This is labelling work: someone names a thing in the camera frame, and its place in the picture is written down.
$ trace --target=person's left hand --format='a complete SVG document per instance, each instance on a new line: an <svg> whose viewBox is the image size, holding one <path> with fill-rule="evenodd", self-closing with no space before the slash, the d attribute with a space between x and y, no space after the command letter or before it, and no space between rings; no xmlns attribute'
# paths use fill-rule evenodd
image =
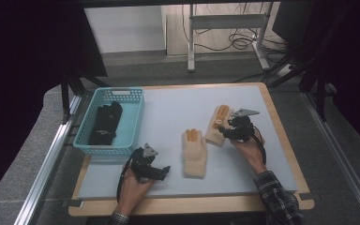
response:
<svg viewBox="0 0 360 225"><path fill-rule="evenodd" d="M152 179L140 183L134 171L128 168L121 188L121 198L114 212L128 217L154 183L155 180Z"/></svg>

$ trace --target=black item in basket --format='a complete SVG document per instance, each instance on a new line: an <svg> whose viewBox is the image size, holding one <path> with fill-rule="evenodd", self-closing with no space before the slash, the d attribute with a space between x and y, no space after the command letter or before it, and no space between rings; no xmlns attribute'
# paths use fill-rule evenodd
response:
<svg viewBox="0 0 360 225"><path fill-rule="evenodd" d="M122 106L113 101L111 106L97 108L96 121L90 133L89 145L111 145L122 115Z"/></svg>

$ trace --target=teal plastic basket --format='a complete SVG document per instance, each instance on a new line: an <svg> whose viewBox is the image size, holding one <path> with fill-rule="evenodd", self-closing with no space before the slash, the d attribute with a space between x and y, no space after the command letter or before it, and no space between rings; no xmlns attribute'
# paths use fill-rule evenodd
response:
<svg viewBox="0 0 360 225"><path fill-rule="evenodd" d="M96 121L98 107L117 101L122 106L122 115L111 145L89 145L90 133ZM102 87L95 91L81 126L74 140L74 147L87 155L128 157L136 149L143 119L144 96L140 87Z"/></svg>

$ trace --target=white wall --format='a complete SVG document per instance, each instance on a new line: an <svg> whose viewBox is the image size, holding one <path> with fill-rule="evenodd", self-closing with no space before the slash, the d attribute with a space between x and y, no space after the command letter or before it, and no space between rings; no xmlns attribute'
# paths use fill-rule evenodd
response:
<svg viewBox="0 0 360 225"><path fill-rule="evenodd" d="M85 13L101 53L165 50L161 6L87 8Z"/></svg>

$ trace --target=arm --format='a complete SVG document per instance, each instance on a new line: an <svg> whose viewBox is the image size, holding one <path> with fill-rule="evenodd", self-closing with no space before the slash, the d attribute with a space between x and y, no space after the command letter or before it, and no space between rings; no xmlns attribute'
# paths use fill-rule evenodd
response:
<svg viewBox="0 0 360 225"><path fill-rule="evenodd" d="M147 191L153 186L155 180L139 183L136 174L130 168L125 173L121 189L121 198L116 205L107 225L126 225L133 209L142 201Z"/></svg>
<svg viewBox="0 0 360 225"><path fill-rule="evenodd" d="M258 129L255 129L255 135L264 143ZM241 152L256 174L253 181L259 190L262 203L269 213L268 223L305 224L297 199L282 187L273 172L267 171L258 144L253 139L247 142L231 140L231 143Z"/></svg>

